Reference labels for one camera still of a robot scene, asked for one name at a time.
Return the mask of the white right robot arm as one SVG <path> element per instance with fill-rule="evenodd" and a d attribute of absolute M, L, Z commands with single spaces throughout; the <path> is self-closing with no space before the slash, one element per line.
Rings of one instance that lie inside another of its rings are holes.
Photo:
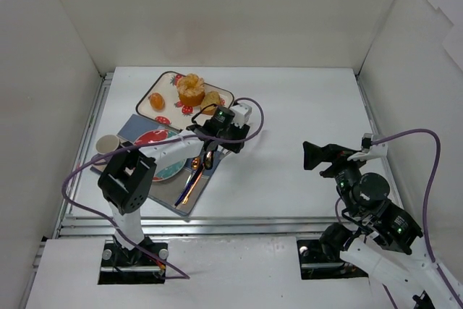
<path fill-rule="evenodd" d="M 388 181 L 360 171 L 367 161 L 386 156 L 387 145 L 373 145 L 364 137 L 359 150 L 309 142 L 302 146 L 306 170 L 329 165 L 320 175 L 335 180 L 345 205 L 341 214 L 357 226 L 353 232 L 336 222 L 322 233 L 319 243 L 327 258 L 356 266 L 401 295 L 411 308 L 461 308 L 462 285 L 432 260 L 422 228 L 389 199 Z"/>

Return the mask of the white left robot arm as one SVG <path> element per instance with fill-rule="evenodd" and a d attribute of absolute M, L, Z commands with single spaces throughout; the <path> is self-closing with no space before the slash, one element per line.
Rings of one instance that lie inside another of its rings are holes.
<path fill-rule="evenodd" d="M 137 247 L 148 249 L 152 242 L 143 234 L 140 207 L 148 199 L 155 175 L 178 161 L 199 158 L 193 178 L 174 203 L 182 203 L 198 178 L 214 165 L 218 147 L 239 153 L 250 131 L 247 124 L 252 113 L 246 103 L 226 108 L 218 106 L 204 124 L 192 124 L 181 131 L 176 141 L 150 148 L 118 153 L 111 157 L 98 180 L 103 197 L 109 203 L 116 229 L 113 240 L 120 253 L 135 265 L 142 258 Z"/>

